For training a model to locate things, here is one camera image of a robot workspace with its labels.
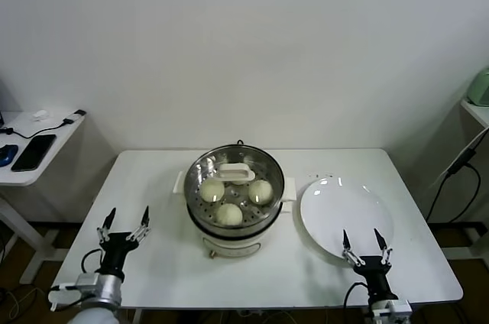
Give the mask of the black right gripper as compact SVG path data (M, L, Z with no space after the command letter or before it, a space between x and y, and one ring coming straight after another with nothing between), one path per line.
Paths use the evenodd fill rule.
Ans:
M390 270L390 256L393 251L375 228L374 234L381 250L381 257L359 257L351 249L348 234L343 230L342 256L353 267L353 271L362 276L368 288L369 301L393 300L394 293L390 289L387 273Z

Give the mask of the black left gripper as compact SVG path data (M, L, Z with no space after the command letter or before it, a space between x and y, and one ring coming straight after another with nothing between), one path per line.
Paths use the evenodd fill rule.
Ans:
M100 274L122 274L127 255L138 247L138 242L142 242L151 231L149 226L150 213L149 206L144 210L141 224L132 233L116 232L108 234L114 217L116 208L105 217L102 226L96 229L101 248L105 252L99 268Z

